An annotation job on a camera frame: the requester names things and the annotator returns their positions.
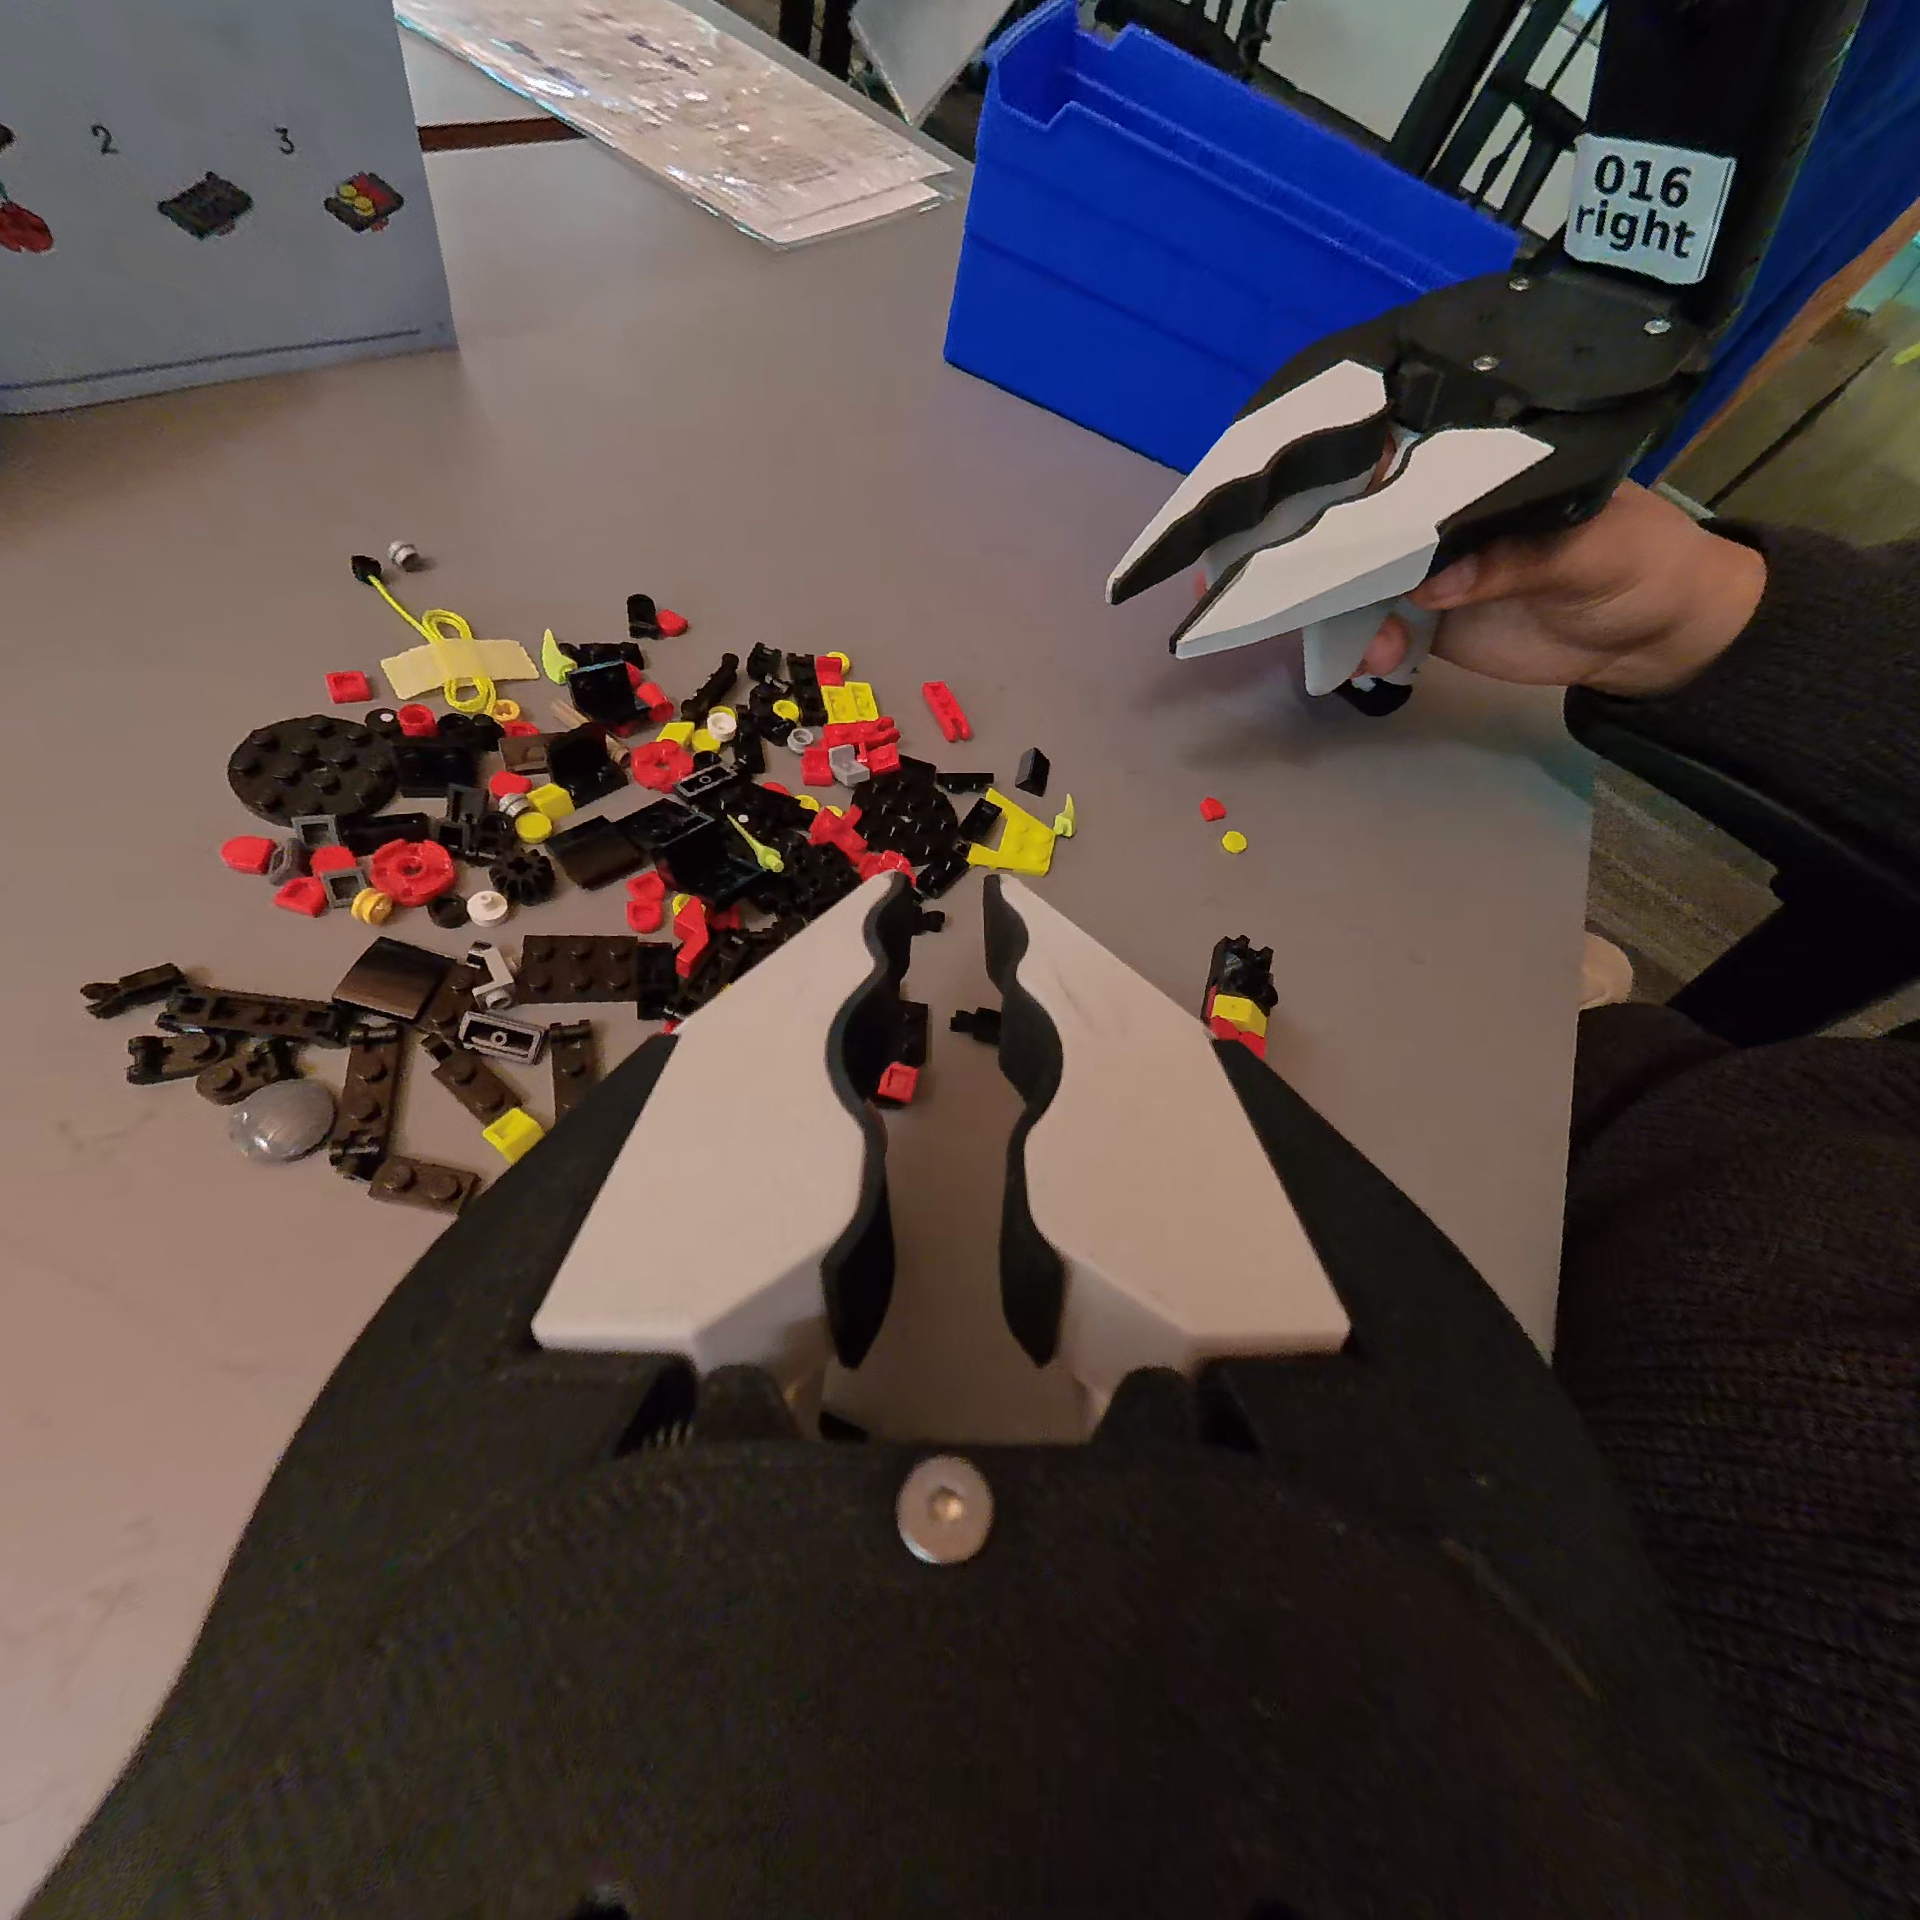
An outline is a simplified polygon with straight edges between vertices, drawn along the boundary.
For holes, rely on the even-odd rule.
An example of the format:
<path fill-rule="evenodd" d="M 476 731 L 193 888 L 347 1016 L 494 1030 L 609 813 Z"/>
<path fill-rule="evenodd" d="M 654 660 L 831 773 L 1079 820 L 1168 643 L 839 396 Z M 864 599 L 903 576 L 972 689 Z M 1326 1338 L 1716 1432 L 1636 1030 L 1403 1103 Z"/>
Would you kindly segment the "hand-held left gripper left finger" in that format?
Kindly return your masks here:
<path fill-rule="evenodd" d="M 536 1310 L 541 1350 L 866 1363 L 894 1280 L 866 1069 L 888 1054 L 914 914 L 886 870 L 669 1038 Z"/>

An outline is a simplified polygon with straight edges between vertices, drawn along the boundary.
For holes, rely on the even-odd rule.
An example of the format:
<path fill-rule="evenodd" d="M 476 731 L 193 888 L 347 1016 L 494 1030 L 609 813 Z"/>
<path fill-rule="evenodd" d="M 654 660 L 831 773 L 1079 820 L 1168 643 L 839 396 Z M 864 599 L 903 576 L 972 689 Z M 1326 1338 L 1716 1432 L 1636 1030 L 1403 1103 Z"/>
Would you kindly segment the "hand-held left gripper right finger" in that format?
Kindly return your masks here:
<path fill-rule="evenodd" d="M 1332 1356 L 1349 1338 L 1300 1216 L 1201 1022 L 1025 883 L 990 879 L 1005 1152 L 1000 1295 L 1088 1402 L 1140 1369 Z"/>

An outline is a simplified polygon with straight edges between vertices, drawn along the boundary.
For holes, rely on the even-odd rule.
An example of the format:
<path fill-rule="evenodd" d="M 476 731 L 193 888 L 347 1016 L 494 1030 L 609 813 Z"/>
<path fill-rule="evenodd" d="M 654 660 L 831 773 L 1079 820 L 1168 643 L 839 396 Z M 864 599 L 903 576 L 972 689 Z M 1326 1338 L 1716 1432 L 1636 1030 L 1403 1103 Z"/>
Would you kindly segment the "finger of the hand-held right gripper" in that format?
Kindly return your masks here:
<path fill-rule="evenodd" d="M 1214 584 L 1245 554 L 1362 492 L 1390 442 L 1386 373 L 1332 364 L 1245 411 L 1168 492 L 1107 577 L 1107 602 L 1200 569 Z"/>
<path fill-rule="evenodd" d="M 1400 599 L 1428 577 L 1443 521 L 1553 458 L 1517 424 L 1443 428 L 1411 442 L 1371 492 L 1324 507 L 1300 534 L 1237 554 L 1175 631 L 1175 660 L 1201 660 Z"/>

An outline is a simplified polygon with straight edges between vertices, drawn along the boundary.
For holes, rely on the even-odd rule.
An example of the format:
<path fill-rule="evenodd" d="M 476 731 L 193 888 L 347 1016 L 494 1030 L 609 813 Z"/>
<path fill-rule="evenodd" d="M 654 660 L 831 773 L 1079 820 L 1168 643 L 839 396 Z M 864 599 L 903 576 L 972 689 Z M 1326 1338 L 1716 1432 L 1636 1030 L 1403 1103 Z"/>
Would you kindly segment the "black yellow red lego assembly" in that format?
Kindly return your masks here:
<path fill-rule="evenodd" d="M 1211 947 L 1201 1022 L 1214 1043 L 1267 1057 L 1267 1030 L 1277 1010 L 1275 947 L 1229 934 Z"/>

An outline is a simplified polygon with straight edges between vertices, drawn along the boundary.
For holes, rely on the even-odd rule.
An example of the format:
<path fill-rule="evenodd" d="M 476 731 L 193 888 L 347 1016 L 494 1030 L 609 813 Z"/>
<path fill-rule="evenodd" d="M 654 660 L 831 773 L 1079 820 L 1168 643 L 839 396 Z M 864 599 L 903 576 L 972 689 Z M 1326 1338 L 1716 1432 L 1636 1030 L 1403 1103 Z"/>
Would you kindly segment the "pile of lego pieces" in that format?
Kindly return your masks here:
<path fill-rule="evenodd" d="M 260 829 L 218 864 L 375 941 L 327 995 L 176 964 L 83 994 L 95 1018 L 151 1018 L 132 1083 L 193 1083 L 256 1163 L 323 1160 L 379 1201 L 457 1216 L 483 1179 L 405 1150 L 412 1064 L 517 1165 L 606 1069 L 595 1018 L 556 1010 L 672 1038 L 864 883 L 897 879 L 907 934 L 933 934 L 965 879 L 1043 879 L 1079 834 L 1043 749 L 1013 785 L 919 759 L 843 649 L 757 642 L 676 689 L 649 653 L 694 623 L 654 595 L 626 599 L 619 642 L 529 649 L 410 608 L 397 577 L 422 566 L 410 542 L 354 554 L 414 643 L 228 750 Z"/>

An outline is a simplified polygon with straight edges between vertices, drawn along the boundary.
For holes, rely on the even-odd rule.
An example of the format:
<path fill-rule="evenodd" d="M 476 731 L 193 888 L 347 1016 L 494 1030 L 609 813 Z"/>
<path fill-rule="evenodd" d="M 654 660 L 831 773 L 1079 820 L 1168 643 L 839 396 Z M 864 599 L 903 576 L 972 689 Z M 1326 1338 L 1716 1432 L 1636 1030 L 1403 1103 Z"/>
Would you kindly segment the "pale blue instruction booklet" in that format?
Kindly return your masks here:
<path fill-rule="evenodd" d="M 4 414 L 451 348 L 388 5 L 4 5 Z"/>

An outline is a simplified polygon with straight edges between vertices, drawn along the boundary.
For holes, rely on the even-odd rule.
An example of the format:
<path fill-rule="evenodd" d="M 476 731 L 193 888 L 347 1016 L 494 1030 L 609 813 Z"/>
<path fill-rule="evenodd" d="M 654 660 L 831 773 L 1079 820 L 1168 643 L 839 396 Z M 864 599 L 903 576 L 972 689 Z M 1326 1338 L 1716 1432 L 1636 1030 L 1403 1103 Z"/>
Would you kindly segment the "person's right forearm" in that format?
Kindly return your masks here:
<path fill-rule="evenodd" d="M 1765 554 L 1742 638 L 1680 693 L 1571 693 L 1569 728 L 1614 724 L 1918 879 L 1918 539 L 1704 530 Z"/>

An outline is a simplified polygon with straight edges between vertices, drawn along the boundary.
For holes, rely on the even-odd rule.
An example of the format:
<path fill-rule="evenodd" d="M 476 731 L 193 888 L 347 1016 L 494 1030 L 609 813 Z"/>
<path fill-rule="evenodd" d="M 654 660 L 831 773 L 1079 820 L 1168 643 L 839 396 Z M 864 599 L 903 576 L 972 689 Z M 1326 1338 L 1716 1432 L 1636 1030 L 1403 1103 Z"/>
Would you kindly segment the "person's right hand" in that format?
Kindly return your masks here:
<path fill-rule="evenodd" d="M 1623 484 L 1557 537 L 1500 539 L 1428 577 L 1433 653 L 1517 686 L 1649 700 L 1690 686 L 1754 621 L 1766 560 Z"/>

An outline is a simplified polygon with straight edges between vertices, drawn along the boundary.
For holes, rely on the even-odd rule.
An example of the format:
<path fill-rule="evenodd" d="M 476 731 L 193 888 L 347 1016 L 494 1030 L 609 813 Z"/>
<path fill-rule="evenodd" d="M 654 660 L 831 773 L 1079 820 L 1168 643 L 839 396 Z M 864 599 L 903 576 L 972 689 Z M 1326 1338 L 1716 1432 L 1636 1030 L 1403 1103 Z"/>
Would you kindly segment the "blue plastic bin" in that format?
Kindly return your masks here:
<path fill-rule="evenodd" d="M 1292 352 L 1517 254 L 1164 35 L 1050 5 L 990 49 L 944 357 L 1188 470 Z"/>

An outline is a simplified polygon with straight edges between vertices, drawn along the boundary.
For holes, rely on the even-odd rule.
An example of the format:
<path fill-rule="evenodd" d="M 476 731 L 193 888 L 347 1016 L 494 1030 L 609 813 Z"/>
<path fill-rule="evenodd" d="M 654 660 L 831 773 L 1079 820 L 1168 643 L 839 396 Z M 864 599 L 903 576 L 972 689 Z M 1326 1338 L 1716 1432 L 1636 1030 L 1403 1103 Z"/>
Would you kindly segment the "clear plastic bag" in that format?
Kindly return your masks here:
<path fill-rule="evenodd" d="M 400 28 L 771 248 L 957 192 L 948 156 L 682 5 L 397 5 Z"/>

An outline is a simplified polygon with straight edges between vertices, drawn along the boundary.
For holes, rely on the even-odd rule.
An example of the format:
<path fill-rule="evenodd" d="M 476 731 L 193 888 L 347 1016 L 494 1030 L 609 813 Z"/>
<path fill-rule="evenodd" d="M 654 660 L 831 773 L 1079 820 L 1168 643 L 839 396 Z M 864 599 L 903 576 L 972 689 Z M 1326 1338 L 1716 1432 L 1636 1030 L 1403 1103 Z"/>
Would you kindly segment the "wooden post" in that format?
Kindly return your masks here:
<path fill-rule="evenodd" d="M 1918 365 L 1918 205 L 1824 282 L 1693 442 L 1667 458 L 1656 491 L 1694 521 L 1735 502 L 1863 380 Z"/>

